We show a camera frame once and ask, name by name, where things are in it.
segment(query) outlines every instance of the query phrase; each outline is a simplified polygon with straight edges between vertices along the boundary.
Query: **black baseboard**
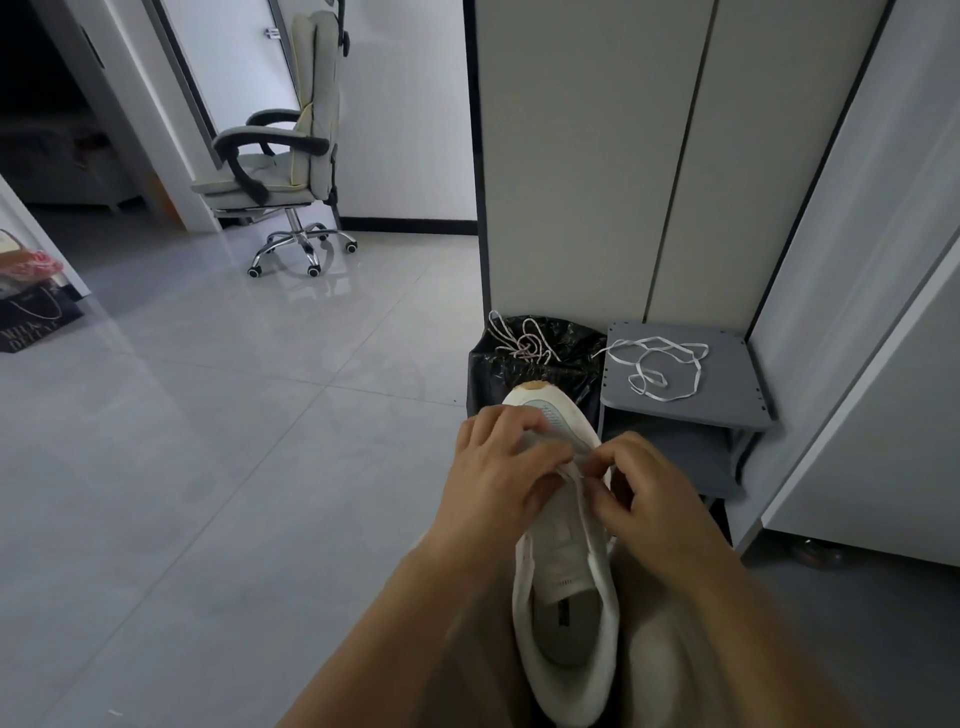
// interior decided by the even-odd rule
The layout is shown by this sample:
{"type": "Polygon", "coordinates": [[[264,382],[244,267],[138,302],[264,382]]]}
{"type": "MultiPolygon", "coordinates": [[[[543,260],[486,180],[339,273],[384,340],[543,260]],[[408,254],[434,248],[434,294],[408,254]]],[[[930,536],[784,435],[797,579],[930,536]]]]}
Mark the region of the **black baseboard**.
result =
{"type": "Polygon", "coordinates": [[[415,232],[427,235],[475,235],[476,220],[426,220],[407,217],[342,217],[349,232],[415,232]]]}

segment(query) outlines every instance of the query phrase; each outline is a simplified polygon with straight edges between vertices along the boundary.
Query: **chair base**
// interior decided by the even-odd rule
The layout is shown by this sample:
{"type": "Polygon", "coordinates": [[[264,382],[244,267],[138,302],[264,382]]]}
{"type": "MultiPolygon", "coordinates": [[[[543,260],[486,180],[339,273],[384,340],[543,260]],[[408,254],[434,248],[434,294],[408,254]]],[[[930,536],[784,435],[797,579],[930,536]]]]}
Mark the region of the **chair base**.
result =
{"type": "Polygon", "coordinates": [[[321,223],[310,223],[310,225],[305,228],[300,222],[300,216],[297,214],[295,207],[286,207],[283,211],[287,213],[287,220],[290,222],[291,229],[288,231],[271,232],[267,235],[266,244],[253,256],[253,263],[251,263],[250,268],[247,270],[247,275],[251,278],[258,279],[263,275],[263,269],[260,267],[260,258],[273,253],[277,248],[282,248],[284,245],[294,245],[296,243],[303,248],[307,260],[310,261],[310,267],[307,268],[307,273],[310,278],[316,278],[322,272],[320,261],[317,259],[317,253],[311,242],[312,240],[326,240],[330,235],[340,235],[346,240],[344,250],[347,253],[356,253],[357,241],[349,233],[328,228],[321,223]]]}

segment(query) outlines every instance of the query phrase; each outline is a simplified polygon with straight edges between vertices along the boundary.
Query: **floor tile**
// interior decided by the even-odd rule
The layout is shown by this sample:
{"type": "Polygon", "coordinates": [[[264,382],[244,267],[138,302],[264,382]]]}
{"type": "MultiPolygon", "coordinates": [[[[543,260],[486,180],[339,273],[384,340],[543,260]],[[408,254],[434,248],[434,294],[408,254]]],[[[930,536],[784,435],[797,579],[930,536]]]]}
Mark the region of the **floor tile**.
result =
{"type": "Polygon", "coordinates": [[[327,383],[429,263],[417,244],[365,239],[319,279],[227,269],[141,308],[105,303],[129,351],[327,383]]]}
{"type": "MultiPolygon", "coordinates": [[[[435,236],[358,233],[360,249],[342,241],[318,246],[324,273],[306,275],[296,246],[246,275],[273,217],[223,233],[190,235],[142,213],[103,219],[54,215],[61,245],[93,291],[99,315],[83,326],[121,351],[325,384],[373,332],[438,251],[435,236]]],[[[332,224],[329,208],[312,206],[304,224],[332,224]]]]}
{"type": "Polygon", "coordinates": [[[791,628],[877,728],[946,725],[956,706],[960,570],[856,548],[840,570],[795,562],[765,532],[745,557],[791,628]]]}
{"type": "Polygon", "coordinates": [[[0,362],[0,725],[30,725],[320,388],[40,342],[0,362]]]}
{"type": "Polygon", "coordinates": [[[483,334],[479,255],[475,238],[451,238],[333,385],[464,406],[483,334]]]}
{"type": "Polygon", "coordinates": [[[325,390],[44,726],[273,725],[429,525],[462,419],[325,390]]]}

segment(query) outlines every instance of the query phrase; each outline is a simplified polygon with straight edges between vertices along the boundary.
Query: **white sneaker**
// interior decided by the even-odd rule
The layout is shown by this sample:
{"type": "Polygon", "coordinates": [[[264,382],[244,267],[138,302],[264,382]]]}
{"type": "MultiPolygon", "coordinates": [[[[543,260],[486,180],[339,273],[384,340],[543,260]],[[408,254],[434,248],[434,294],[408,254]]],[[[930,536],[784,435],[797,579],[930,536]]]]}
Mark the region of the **white sneaker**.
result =
{"type": "MultiPolygon", "coordinates": [[[[578,458],[600,445],[577,405],[552,384],[520,384],[503,403],[541,410],[550,436],[568,440],[578,458]]],[[[538,437],[527,433],[524,447],[538,437]]],[[[590,726],[603,713],[620,623],[607,538],[589,511],[575,462],[558,469],[566,484],[517,542],[514,577],[520,661],[543,712],[564,728],[590,726]]]]}

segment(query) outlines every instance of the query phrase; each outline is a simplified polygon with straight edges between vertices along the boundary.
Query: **gray shelf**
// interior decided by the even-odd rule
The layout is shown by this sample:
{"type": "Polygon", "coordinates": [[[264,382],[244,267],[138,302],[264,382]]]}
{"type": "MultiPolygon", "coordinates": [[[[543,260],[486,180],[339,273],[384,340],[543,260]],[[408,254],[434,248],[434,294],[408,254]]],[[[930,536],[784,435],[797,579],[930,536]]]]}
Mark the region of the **gray shelf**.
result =
{"type": "Polygon", "coordinates": [[[605,412],[601,433],[604,440],[627,430],[638,432],[653,443],[684,471],[702,496],[730,500],[743,492],[733,476],[726,429],[633,412],[605,412]]]}
{"type": "MultiPolygon", "coordinates": [[[[677,344],[707,344],[709,354],[700,361],[703,373],[700,388],[693,397],[684,400],[660,402],[634,392],[627,377],[636,373],[636,367],[619,364],[610,359],[604,364],[600,401],[607,407],[671,420],[762,431],[770,426],[772,418],[767,402],[760,391],[753,359],[746,342],[732,333],[712,328],[668,326],[618,322],[608,331],[608,345],[617,339],[644,339],[662,336],[677,344]]],[[[642,349],[623,347],[616,350],[625,360],[636,360],[642,349]]],[[[653,388],[661,397],[673,397],[693,388],[696,369],[681,364],[667,354],[652,352],[643,360],[650,369],[662,372],[668,386],[653,388]]]]}

